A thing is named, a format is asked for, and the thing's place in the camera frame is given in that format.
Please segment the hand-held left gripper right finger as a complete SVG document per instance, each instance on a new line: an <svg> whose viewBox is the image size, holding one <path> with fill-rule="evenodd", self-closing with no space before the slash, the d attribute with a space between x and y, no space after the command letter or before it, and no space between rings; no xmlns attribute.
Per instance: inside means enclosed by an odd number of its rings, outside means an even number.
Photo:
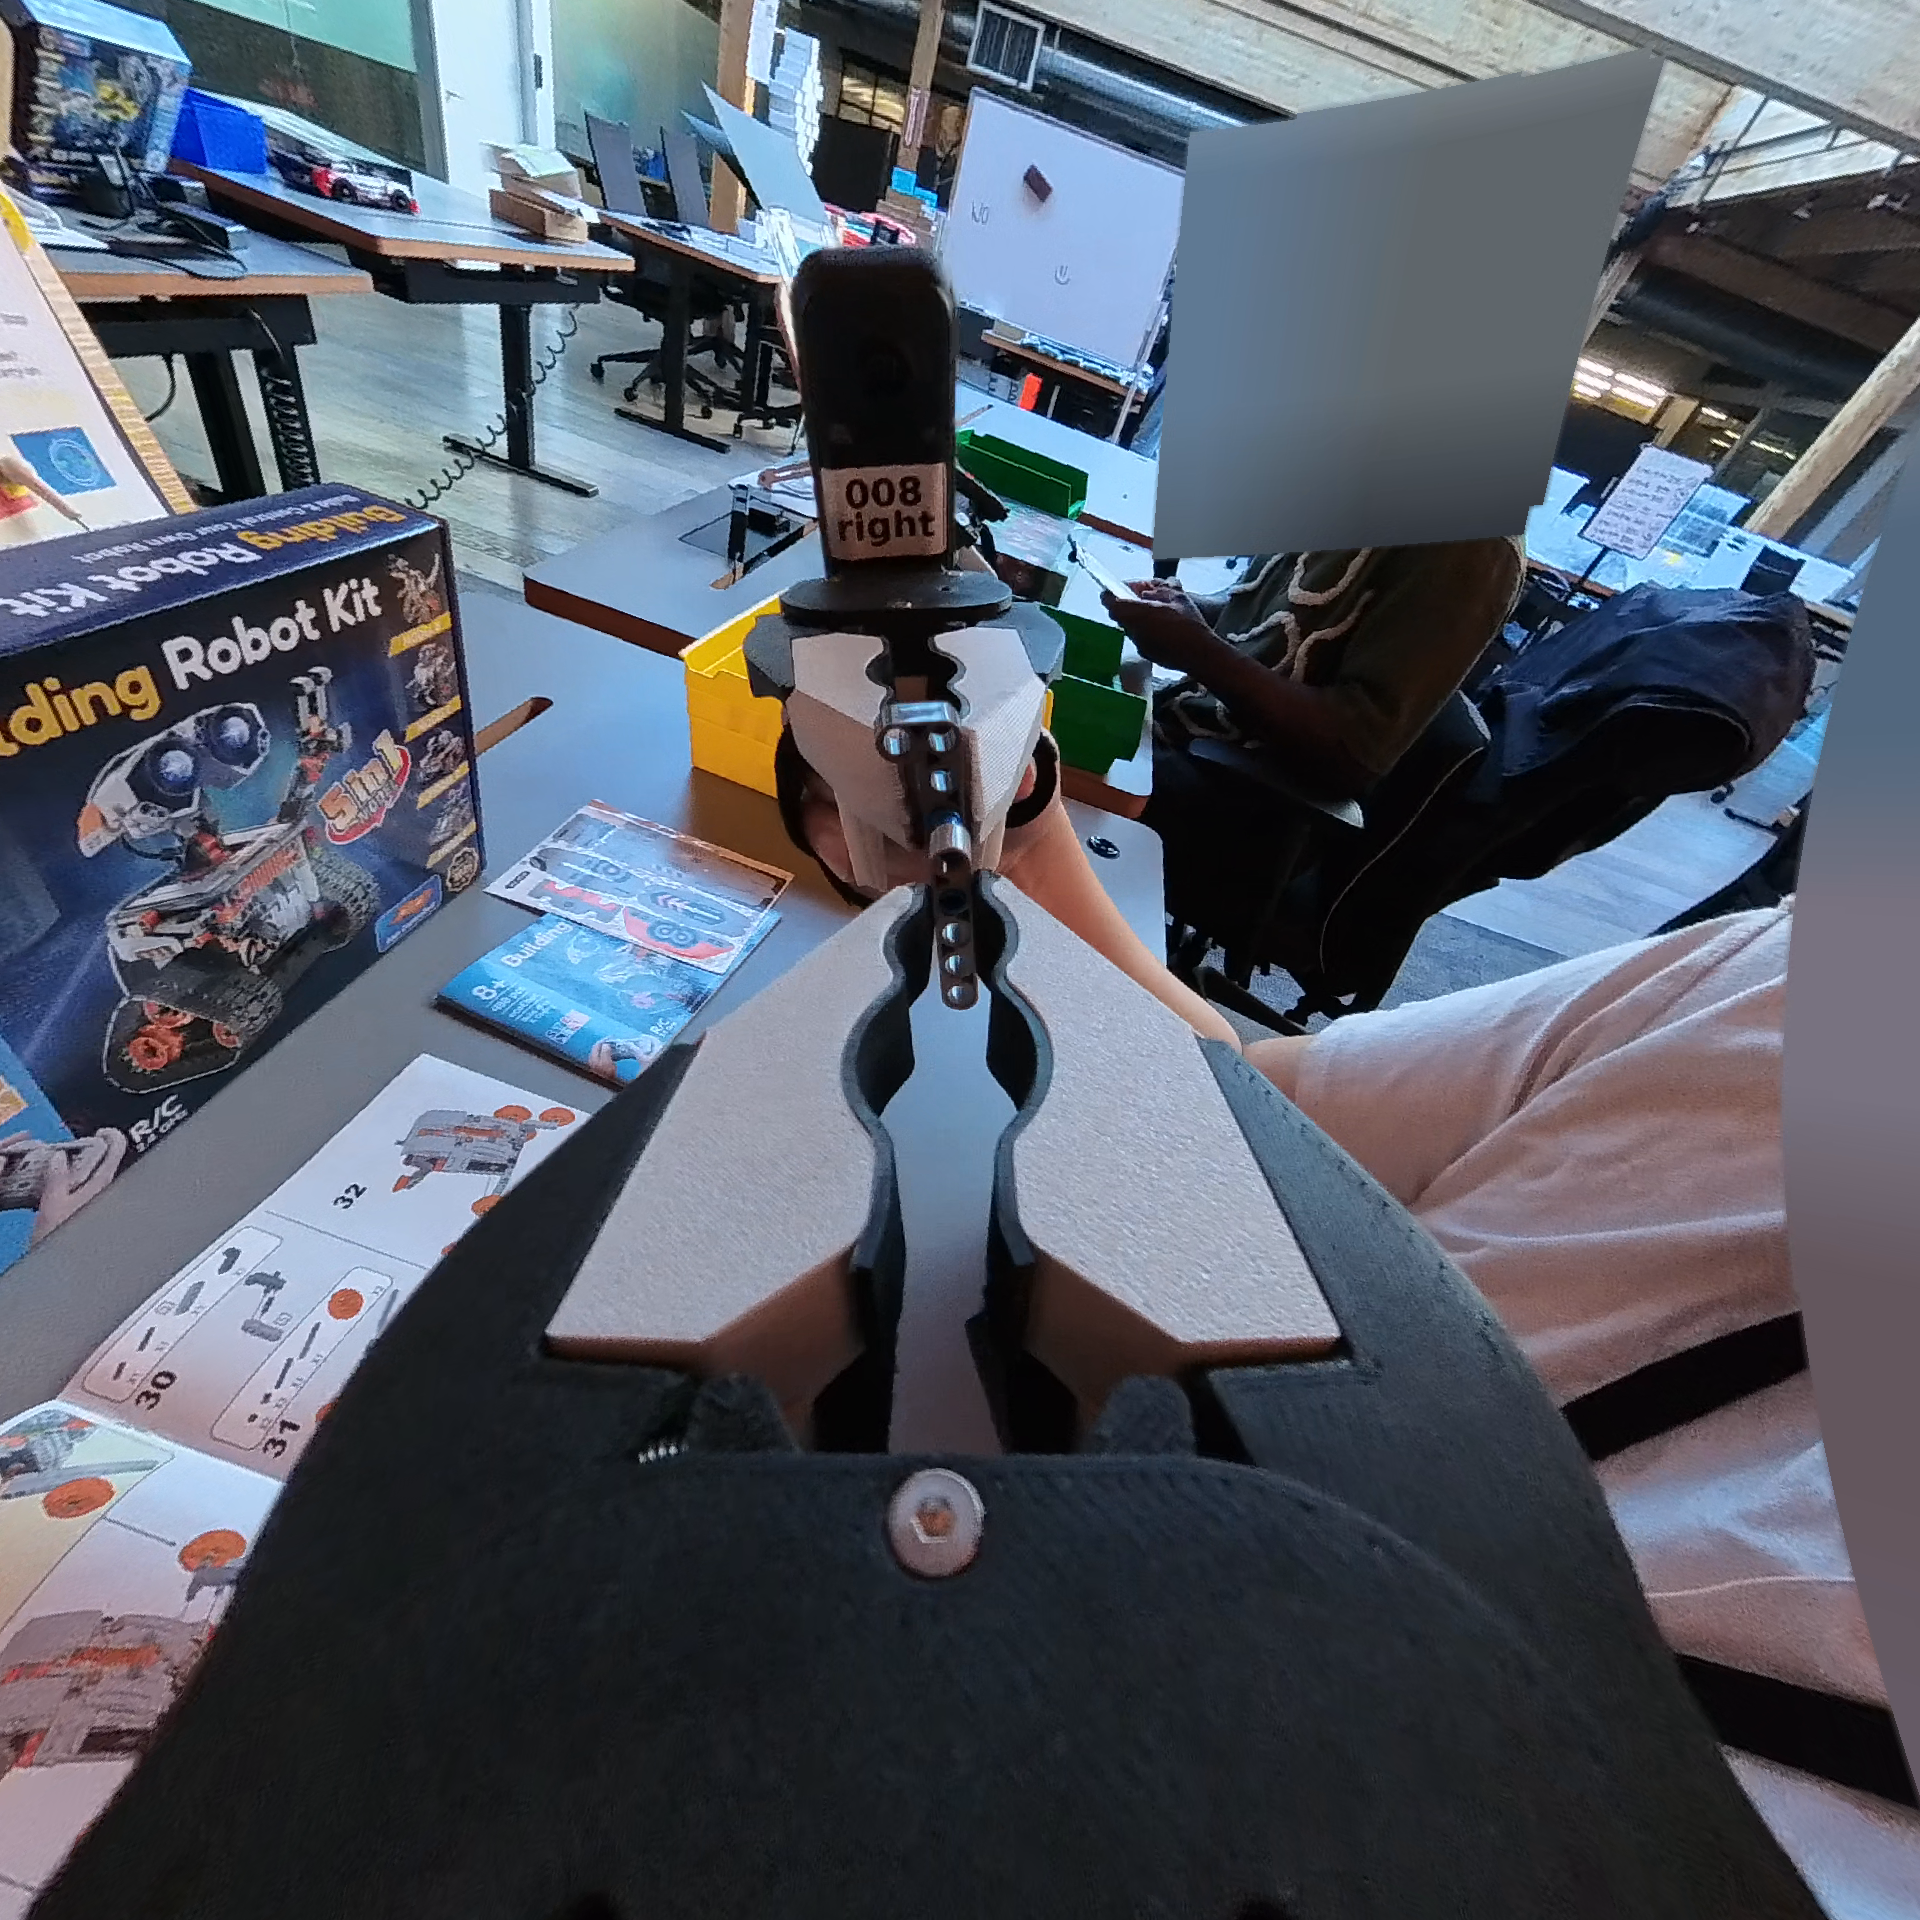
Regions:
<svg viewBox="0 0 1920 1920"><path fill-rule="evenodd" d="M993 1150L971 1357L1008 1453L1065 1453L1123 1381L1319 1362L1332 1307L1224 1086L1236 1049L1001 878L977 886Z"/></svg>

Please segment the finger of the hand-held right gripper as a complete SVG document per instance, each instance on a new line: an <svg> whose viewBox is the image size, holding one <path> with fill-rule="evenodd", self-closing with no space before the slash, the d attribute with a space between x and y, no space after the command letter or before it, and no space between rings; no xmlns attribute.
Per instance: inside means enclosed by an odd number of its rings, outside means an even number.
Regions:
<svg viewBox="0 0 1920 1920"><path fill-rule="evenodd" d="M893 698L878 681L882 643L799 632L790 656L782 718L799 763L790 836L847 901L918 886L899 769L880 750L882 711Z"/></svg>
<svg viewBox="0 0 1920 1920"><path fill-rule="evenodd" d="M1043 678L1014 628L959 628L936 638L954 665L947 705L957 711L952 811L970 840L971 870L993 870L1008 812L1043 732Z"/></svg>

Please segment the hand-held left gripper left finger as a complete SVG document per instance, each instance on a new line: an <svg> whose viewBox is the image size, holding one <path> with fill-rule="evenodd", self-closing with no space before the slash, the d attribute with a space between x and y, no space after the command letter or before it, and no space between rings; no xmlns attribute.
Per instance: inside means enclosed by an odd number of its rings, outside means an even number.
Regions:
<svg viewBox="0 0 1920 1920"><path fill-rule="evenodd" d="M899 886L685 1052L545 1328L563 1359L765 1385L802 1438L882 1453L903 1234L883 1110L913 1069L921 888Z"/></svg>

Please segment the grey toy beam with holes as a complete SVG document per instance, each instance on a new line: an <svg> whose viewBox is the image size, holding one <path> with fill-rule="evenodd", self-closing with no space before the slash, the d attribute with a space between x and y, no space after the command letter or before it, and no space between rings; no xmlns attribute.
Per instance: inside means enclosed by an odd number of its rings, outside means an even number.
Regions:
<svg viewBox="0 0 1920 1920"><path fill-rule="evenodd" d="M876 750L897 785L899 827L892 838L924 867L940 1003L965 1012L977 1004L979 976L976 829L959 712L944 698L888 693L876 715Z"/></svg>

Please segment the person's right forearm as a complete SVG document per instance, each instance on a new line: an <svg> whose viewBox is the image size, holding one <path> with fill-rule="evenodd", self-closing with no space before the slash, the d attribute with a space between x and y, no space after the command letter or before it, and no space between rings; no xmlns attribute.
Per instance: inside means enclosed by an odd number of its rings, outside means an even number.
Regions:
<svg viewBox="0 0 1920 1920"><path fill-rule="evenodd" d="M1086 854L1092 872L1092 854L1087 850ZM1294 1099L1300 1090L1300 1075L1306 1066L1310 1040L1306 1037L1269 1037L1265 1040L1242 1043L1221 1010L1167 971L1165 963L1136 935L1098 876L1095 883L1101 894L1095 894L1092 886L1087 886L1083 904L1069 913L1068 922L1050 916L1112 963L1117 972L1123 972L1141 991L1159 1000L1171 1014L1183 1020L1195 1037L1228 1045L1281 1095Z"/></svg>

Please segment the grey desk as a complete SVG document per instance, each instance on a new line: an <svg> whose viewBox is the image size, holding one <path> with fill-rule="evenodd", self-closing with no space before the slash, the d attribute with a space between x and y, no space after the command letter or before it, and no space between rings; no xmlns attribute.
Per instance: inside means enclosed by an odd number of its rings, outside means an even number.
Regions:
<svg viewBox="0 0 1920 1920"><path fill-rule="evenodd" d="M475 581L462 581L457 599L478 718L548 700L478 758L490 870L579 805L605 802L790 872L779 924L690 1037L847 922L845 904L791 850L773 801L692 769L677 659L533 613ZM443 983L520 921L511 904L469 888L13 1265L2 1281L3 1417L52 1400L173 1271L308 1164L415 1057L526 1090L579 1092L599 1108L605 1088L436 1007ZM888 1438L899 1455L995 1455L964 1325L979 1308L995 1140L1012 1104L988 1066L988 1003L954 1012L928 993L911 1035L913 1075L883 1112L905 1244Z"/></svg>

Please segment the person's right hand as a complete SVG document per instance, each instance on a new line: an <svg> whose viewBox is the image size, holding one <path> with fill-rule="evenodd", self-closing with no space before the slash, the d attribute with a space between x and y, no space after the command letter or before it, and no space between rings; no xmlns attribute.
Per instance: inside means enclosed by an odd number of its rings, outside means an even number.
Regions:
<svg viewBox="0 0 1920 1920"><path fill-rule="evenodd" d="M798 844L856 901L876 901L897 886L921 885L928 878L925 858L919 852L886 842L880 848L883 878L860 881L854 875L835 796L817 774L799 776L798 823ZM1030 824L1020 829L1008 824L993 875L1061 922L1086 904L1087 888L1101 897L1092 876L1089 854L1080 846L1060 798L1052 798Z"/></svg>

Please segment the sticker sheet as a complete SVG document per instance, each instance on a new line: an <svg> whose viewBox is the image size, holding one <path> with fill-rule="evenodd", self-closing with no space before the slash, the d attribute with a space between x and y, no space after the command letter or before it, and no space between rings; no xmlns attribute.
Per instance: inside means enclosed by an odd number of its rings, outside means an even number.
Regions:
<svg viewBox="0 0 1920 1920"><path fill-rule="evenodd" d="M593 801L487 894L723 978L778 921L790 883L785 870Z"/></svg>

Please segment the whiteboard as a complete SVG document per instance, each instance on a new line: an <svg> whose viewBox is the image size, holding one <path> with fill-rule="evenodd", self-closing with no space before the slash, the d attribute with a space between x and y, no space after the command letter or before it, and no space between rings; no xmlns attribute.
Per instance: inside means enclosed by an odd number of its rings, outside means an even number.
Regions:
<svg viewBox="0 0 1920 1920"><path fill-rule="evenodd" d="M1022 173L1054 183L1045 205ZM1146 357L1177 249L1183 174L976 88L940 262L956 299L1132 369Z"/></svg>

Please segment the blue booklet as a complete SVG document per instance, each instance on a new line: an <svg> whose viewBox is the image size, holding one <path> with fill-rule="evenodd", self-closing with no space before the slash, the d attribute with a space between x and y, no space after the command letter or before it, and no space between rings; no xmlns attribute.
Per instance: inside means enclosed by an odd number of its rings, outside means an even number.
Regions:
<svg viewBox="0 0 1920 1920"><path fill-rule="evenodd" d="M436 1004L543 1058L624 1088L658 1060L723 981L558 916L457 972Z"/></svg>

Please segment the cardboard boxes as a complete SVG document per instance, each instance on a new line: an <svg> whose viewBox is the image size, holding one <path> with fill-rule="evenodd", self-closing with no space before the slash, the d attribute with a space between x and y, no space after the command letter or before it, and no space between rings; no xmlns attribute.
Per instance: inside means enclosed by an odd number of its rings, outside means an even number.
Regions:
<svg viewBox="0 0 1920 1920"><path fill-rule="evenodd" d="M592 212L573 165L555 148L493 142L492 217L545 243L584 245Z"/></svg>

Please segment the open instruction manual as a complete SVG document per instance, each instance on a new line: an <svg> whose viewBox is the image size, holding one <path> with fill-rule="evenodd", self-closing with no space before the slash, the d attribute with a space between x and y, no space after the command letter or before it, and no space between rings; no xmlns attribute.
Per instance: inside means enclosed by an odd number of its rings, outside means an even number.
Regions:
<svg viewBox="0 0 1920 1920"><path fill-rule="evenodd" d="M5 1844L82 1826L146 1753L352 1370L581 1121L415 1058L3 1427Z"/></svg>

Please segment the red and white toy car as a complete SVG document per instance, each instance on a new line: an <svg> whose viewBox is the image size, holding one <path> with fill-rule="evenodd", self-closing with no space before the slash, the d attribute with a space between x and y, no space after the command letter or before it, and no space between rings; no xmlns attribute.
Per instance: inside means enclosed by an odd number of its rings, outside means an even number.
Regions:
<svg viewBox="0 0 1920 1920"><path fill-rule="evenodd" d="M420 212L412 171L349 142L270 129L265 157L280 181L309 199L408 218Z"/></svg>

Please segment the blue robot kit box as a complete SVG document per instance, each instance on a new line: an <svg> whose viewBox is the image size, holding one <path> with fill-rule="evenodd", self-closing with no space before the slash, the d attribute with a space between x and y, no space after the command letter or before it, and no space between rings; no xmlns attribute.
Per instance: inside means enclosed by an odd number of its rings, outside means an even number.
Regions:
<svg viewBox="0 0 1920 1920"><path fill-rule="evenodd" d="M482 872L442 519L316 486L3 553L2 1262Z"/></svg>

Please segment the paper notice on stand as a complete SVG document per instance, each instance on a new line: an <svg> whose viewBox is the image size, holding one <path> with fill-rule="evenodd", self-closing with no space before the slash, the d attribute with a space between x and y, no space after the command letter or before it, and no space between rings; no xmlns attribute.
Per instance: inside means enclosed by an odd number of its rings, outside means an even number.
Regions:
<svg viewBox="0 0 1920 1920"><path fill-rule="evenodd" d="M1711 477L1709 462L1669 447L1641 445L1579 530L1579 538L1602 553L1643 563Z"/></svg>

